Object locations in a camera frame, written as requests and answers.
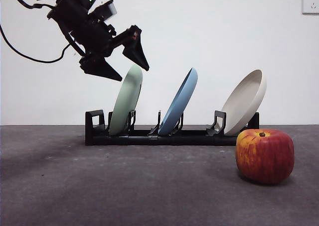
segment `gray floor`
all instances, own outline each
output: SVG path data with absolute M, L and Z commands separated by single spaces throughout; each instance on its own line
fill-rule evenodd
M 238 175 L 234 146 L 84 146 L 83 126 L 1 127 L 3 226 L 318 226 L 319 125 L 285 182 Z

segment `red apple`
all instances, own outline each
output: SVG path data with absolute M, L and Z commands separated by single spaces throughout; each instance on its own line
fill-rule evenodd
M 278 184 L 291 174 L 294 162 L 293 141 L 282 131 L 248 129 L 237 137 L 237 167 L 248 179 Z

